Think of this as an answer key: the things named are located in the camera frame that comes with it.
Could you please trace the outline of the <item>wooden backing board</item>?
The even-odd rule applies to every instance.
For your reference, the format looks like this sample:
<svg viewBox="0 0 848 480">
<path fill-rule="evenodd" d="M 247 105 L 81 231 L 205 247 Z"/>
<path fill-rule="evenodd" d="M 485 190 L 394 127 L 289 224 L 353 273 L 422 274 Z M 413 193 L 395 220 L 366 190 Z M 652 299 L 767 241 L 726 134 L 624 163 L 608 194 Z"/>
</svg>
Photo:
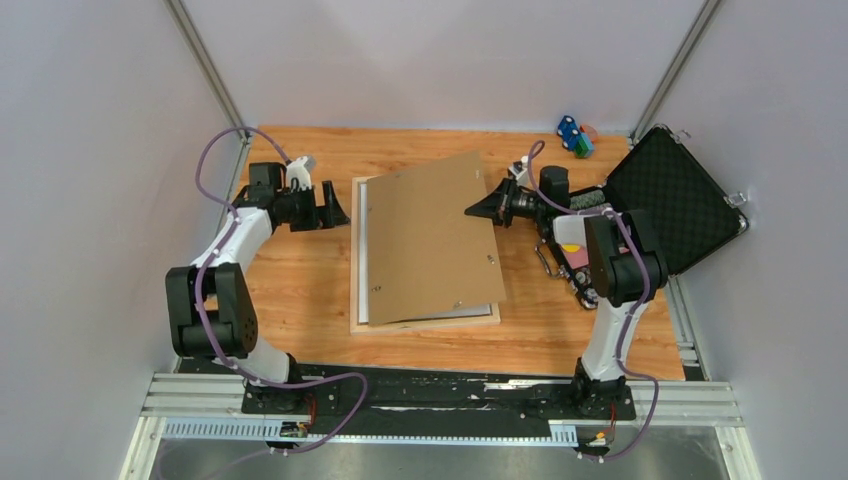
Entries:
<svg viewBox="0 0 848 480">
<path fill-rule="evenodd" d="M 369 325 L 479 316 L 506 299 L 494 226 L 464 214 L 488 193 L 479 153 L 375 176 L 364 188 Z"/>
</svg>

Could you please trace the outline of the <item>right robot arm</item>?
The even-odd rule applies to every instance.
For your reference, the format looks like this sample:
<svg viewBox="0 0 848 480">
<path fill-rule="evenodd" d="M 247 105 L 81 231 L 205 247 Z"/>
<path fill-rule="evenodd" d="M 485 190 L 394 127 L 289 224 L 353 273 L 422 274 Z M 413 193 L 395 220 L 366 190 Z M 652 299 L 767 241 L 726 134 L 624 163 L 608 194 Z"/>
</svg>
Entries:
<svg viewBox="0 0 848 480">
<path fill-rule="evenodd" d="M 648 211 L 572 210 L 564 167 L 546 166 L 532 182 L 533 189 L 527 189 L 507 177 L 465 213 L 503 227 L 516 217 L 531 219 L 544 244 L 577 245 L 586 252 L 586 265 L 565 265 L 562 274 L 577 294 L 597 304 L 592 336 L 577 361 L 570 392 L 577 413 L 596 417 L 626 396 L 631 372 L 625 363 L 634 329 L 667 282 L 667 262 Z"/>
</svg>

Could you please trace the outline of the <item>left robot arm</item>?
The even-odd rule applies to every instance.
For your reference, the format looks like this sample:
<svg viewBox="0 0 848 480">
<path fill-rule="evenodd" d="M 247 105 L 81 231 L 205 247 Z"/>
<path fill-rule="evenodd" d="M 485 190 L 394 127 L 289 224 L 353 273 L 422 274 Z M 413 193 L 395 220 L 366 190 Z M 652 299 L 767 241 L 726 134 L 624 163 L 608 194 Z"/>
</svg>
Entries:
<svg viewBox="0 0 848 480">
<path fill-rule="evenodd" d="M 325 202 L 317 203 L 315 164 L 306 155 L 287 165 L 250 165 L 249 181 L 229 203 L 230 216 L 212 244 L 165 277 L 176 354 L 221 364 L 257 386 L 269 386 L 268 400 L 283 413 L 298 411 L 307 389 L 293 356 L 260 335 L 245 274 L 281 225 L 303 232 L 349 224 L 330 181 L 322 182 Z"/>
</svg>

